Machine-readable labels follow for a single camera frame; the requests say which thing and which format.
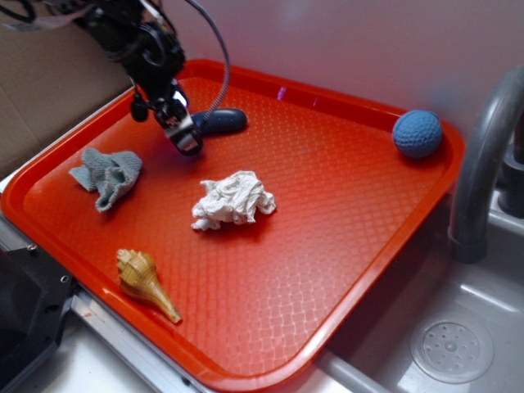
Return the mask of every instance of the white wall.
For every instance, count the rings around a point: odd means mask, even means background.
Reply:
[[[164,1],[191,58],[221,60],[206,22]],[[467,138],[489,91],[524,63],[522,0],[200,0],[232,63],[406,110]]]

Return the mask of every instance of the tray rim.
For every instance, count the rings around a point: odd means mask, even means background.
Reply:
[[[190,60],[186,63],[186,67],[178,76],[178,79],[203,77],[220,82],[222,79],[222,70],[222,64],[215,61]],[[392,129],[392,125],[396,119],[406,112],[393,106],[383,105],[363,98],[333,92],[324,88],[317,88],[308,84],[236,66],[232,67],[231,85],[241,87],[244,90],[255,91],[267,97],[279,97],[282,101],[329,115],[339,115],[341,107],[347,109],[348,106],[353,106],[359,109],[359,115],[361,111],[366,112],[366,116],[360,115],[360,117],[362,117],[362,119],[360,119],[362,120],[360,121],[361,123],[373,127],[378,127],[379,124],[380,127],[378,128],[380,129],[384,129],[384,124],[389,124],[389,129]],[[260,85],[264,86],[262,91],[257,89],[260,88]],[[59,261],[70,260],[77,255],[75,255],[74,252],[68,251],[66,245],[56,243],[56,241],[52,239],[51,233],[48,233],[42,225],[33,222],[31,217],[25,214],[23,210],[24,197],[33,184],[45,177],[51,170],[63,162],[64,156],[70,156],[78,151],[97,135],[103,133],[105,129],[127,115],[132,97],[133,92],[128,91],[117,98],[107,108],[99,111],[82,124],[79,124],[79,126],[71,131],[68,137],[35,157],[34,160],[30,161],[15,175],[7,185],[2,197],[0,197],[0,206],[4,215],[20,230],[26,231],[25,234],[29,238],[37,239],[37,243]],[[187,343],[187,346],[177,346],[181,351],[181,353],[178,354],[180,359],[173,359],[172,356],[166,354],[177,363],[182,361],[183,364],[181,364],[181,366],[201,383],[219,391],[253,391],[263,389],[283,382],[305,368],[313,360],[313,357],[323,348],[324,344],[343,322],[347,314],[358,304],[359,300],[365,296],[365,293],[372,284],[380,277],[382,272],[392,262],[395,255],[400,252],[404,244],[422,224],[425,217],[429,215],[456,180],[464,152],[463,140],[459,133],[449,124],[444,121],[441,121],[441,123],[445,131],[443,144],[448,152],[445,156],[445,173],[418,203],[416,209],[404,221],[393,237],[381,249],[377,258],[364,270],[355,285],[352,288],[348,288],[347,295],[331,310],[305,345],[299,349],[288,362],[263,374],[238,376],[223,370],[218,364],[215,364],[217,367],[213,369],[204,367],[203,363],[207,357],[202,353],[200,353],[199,356],[195,356],[195,353],[192,352],[193,345],[190,343]],[[97,132],[86,132],[86,130],[90,129],[99,130]],[[82,284],[86,285],[90,291],[93,291],[94,294],[108,306],[111,307],[111,305],[118,302],[118,296],[114,296],[114,294],[105,296],[103,288],[102,291],[100,289],[93,290],[94,287],[100,286],[100,278],[92,277],[89,269],[85,268],[82,264],[77,264],[74,271],[71,272],[75,276],[81,275],[81,277],[84,278]],[[121,309],[120,312],[116,310],[115,312],[125,320],[133,320],[133,315],[136,313],[133,309]],[[163,352],[166,352],[166,345],[161,344],[162,339],[160,333],[153,332],[146,334],[143,332],[143,329],[140,331],[141,334],[152,341],[154,345],[158,346]]]

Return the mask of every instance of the plastic tray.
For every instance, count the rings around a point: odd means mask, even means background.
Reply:
[[[179,76],[190,111],[208,107],[222,66],[189,61]],[[2,210],[83,285],[201,383],[251,391],[301,370],[323,347],[456,179],[460,136],[423,160],[403,157],[391,130],[404,111],[233,68],[224,106],[248,128],[181,156],[132,93],[30,163]],[[68,171],[86,147],[143,160],[134,189],[104,214]],[[193,231],[203,179],[254,170],[277,210],[256,223]],[[183,322],[120,290],[115,253],[149,252]]]

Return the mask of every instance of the conch shell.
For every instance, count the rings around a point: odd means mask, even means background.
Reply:
[[[182,317],[158,282],[155,260],[145,252],[118,250],[116,252],[120,273],[120,288],[136,300],[158,307],[174,323]]]

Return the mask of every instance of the sink drain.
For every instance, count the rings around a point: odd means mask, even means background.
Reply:
[[[493,360],[490,334],[460,314],[424,319],[413,331],[410,346],[420,369],[441,382],[471,382],[485,373]]]

